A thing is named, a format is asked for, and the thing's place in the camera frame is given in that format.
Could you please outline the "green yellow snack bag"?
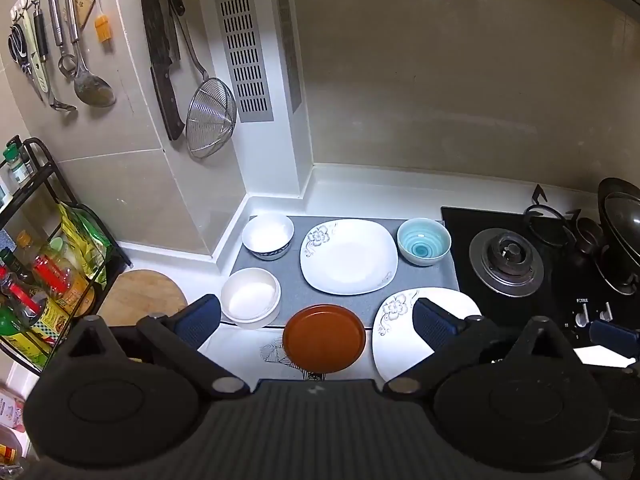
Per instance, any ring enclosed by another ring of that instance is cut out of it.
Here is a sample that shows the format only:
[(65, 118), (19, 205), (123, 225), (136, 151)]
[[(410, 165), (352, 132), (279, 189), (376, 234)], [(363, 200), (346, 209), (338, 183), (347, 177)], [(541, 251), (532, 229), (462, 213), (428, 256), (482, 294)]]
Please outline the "green yellow snack bag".
[(58, 203), (58, 213), (67, 245), (79, 259), (82, 272), (86, 278), (91, 278), (104, 287), (111, 242), (87, 211), (61, 202)]

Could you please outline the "black handled kitchen scissors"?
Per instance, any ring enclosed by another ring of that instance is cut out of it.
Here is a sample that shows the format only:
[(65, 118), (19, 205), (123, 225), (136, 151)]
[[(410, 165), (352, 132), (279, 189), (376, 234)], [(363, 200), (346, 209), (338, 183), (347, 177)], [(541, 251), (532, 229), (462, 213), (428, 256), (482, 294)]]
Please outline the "black handled kitchen scissors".
[(9, 34), (9, 51), (15, 63), (21, 67), (29, 83), (42, 101), (43, 93), (47, 92), (43, 79), (43, 70), (36, 46), (36, 37), (32, 22), (28, 15), (14, 6), (10, 11), (12, 21)]

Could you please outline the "black wok with lid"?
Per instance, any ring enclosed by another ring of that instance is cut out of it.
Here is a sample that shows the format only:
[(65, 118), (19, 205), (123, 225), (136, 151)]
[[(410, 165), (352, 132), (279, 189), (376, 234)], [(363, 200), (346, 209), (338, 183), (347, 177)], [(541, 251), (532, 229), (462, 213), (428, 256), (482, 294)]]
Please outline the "black wok with lid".
[(598, 186), (598, 211), (605, 231), (639, 265), (639, 189), (623, 179), (605, 178)]

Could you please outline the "black gas stove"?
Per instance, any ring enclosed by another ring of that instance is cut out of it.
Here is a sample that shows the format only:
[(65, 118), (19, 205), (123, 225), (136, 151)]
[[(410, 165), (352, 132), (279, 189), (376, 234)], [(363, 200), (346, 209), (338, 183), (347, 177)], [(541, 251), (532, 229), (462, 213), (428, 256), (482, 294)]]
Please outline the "black gas stove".
[(537, 186), (521, 212), (440, 212), (459, 288), (496, 324), (548, 316), (575, 347), (590, 345), (593, 327), (638, 332), (639, 271), (581, 210), (559, 212)]

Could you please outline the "cream white bowl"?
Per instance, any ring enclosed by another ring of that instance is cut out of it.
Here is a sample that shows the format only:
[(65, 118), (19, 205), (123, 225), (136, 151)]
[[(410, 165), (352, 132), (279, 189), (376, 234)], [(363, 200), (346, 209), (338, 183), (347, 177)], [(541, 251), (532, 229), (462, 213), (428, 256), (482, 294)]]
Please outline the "cream white bowl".
[(258, 330), (280, 313), (282, 289), (278, 279), (262, 268), (246, 268), (232, 273), (220, 293), (221, 311), (244, 330)]

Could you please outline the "white square floral plate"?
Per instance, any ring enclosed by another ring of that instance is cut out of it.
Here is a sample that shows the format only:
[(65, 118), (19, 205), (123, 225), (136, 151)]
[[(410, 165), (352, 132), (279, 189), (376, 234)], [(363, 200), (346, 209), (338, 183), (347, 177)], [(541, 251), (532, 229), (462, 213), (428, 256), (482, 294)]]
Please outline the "white square floral plate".
[(390, 284), (398, 269), (390, 231), (362, 219), (330, 220), (314, 226), (300, 245), (303, 278), (319, 292), (357, 296)]

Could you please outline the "black handled cleaver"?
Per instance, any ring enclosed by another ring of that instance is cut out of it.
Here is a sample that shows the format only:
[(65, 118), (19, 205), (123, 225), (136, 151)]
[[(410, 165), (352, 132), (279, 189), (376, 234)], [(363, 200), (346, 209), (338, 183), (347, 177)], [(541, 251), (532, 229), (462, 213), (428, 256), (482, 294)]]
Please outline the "black handled cleaver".
[(177, 141), (183, 133), (184, 123), (178, 111), (174, 87), (170, 80), (168, 38), (165, 32), (160, 0), (141, 0), (143, 26), (151, 61), (152, 83), (170, 142)]

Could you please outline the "metal ladle spoon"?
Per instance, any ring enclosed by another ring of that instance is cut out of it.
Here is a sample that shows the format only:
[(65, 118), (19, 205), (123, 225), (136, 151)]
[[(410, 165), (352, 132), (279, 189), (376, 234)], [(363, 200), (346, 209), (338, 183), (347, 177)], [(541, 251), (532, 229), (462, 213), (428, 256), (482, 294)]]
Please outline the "metal ladle spoon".
[(88, 69), (82, 49), (74, 0), (65, 0), (70, 43), (74, 49), (76, 68), (73, 76), (74, 91), (78, 99), (88, 106), (107, 108), (115, 104), (116, 98), (112, 87), (101, 77)]

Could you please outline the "round wooden cutting board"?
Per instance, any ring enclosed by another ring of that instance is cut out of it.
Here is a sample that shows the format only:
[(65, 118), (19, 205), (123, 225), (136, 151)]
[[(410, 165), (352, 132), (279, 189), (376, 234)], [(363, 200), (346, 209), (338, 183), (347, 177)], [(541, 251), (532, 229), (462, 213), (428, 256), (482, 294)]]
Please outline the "round wooden cutting board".
[(132, 270), (119, 275), (98, 315), (108, 326), (129, 326), (152, 313), (176, 314), (187, 305), (180, 287), (165, 274)]

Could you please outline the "light blue ceramic bowl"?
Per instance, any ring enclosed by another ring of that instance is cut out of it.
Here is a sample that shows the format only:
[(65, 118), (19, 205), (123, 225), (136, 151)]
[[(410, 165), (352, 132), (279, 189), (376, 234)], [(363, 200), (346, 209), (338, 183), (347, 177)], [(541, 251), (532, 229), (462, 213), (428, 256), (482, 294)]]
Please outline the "light blue ceramic bowl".
[(413, 218), (401, 224), (396, 233), (400, 254), (415, 266), (434, 266), (451, 248), (451, 235), (438, 221)]

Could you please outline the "orange silicone brush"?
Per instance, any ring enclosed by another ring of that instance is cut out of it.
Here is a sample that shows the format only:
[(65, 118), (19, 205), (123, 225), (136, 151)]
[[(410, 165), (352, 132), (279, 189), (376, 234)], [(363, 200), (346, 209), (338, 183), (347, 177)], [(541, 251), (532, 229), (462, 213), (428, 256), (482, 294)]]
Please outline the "orange silicone brush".
[(102, 1), (96, 0), (98, 10), (96, 11), (96, 18), (94, 19), (94, 29), (96, 30), (96, 36), (98, 37), (100, 44), (106, 44), (112, 39), (111, 23), (108, 16), (105, 14), (102, 8)]

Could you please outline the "red-brown round plate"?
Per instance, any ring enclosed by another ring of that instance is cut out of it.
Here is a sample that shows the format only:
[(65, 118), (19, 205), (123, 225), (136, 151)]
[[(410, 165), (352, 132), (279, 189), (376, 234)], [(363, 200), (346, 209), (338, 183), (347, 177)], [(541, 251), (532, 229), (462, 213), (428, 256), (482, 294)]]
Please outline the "red-brown round plate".
[(346, 370), (362, 355), (366, 330), (358, 316), (336, 304), (316, 304), (292, 316), (282, 344), (294, 365), (312, 374)]

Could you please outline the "red cap sauce bottle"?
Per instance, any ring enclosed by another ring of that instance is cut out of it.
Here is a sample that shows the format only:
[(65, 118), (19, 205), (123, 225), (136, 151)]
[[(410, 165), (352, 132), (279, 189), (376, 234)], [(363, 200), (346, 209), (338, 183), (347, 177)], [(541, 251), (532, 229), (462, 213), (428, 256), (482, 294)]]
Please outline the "red cap sauce bottle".
[(9, 298), (14, 314), (26, 327), (34, 326), (46, 310), (46, 294), (39, 289), (31, 290), (5, 266), (0, 273), (1, 290)]

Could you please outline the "white bowl blue rim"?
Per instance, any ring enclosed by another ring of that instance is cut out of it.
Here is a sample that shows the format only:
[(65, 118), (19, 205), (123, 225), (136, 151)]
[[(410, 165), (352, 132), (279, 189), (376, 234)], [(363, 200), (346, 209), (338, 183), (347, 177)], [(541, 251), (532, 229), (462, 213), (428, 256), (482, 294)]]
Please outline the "white bowl blue rim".
[(242, 231), (243, 246), (256, 258), (272, 261), (283, 257), (295, 234), (293, 221), (285, 214), (264, 212), (251, 218)]

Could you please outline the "metal vent grille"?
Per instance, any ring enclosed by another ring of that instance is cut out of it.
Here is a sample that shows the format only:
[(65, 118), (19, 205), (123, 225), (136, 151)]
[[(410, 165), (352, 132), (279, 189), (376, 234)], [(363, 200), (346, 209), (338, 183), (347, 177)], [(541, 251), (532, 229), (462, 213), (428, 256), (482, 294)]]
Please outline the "metal vent grille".
[(224, 54), (241, 122), (272, 122), (254, 0), (215, 0)]

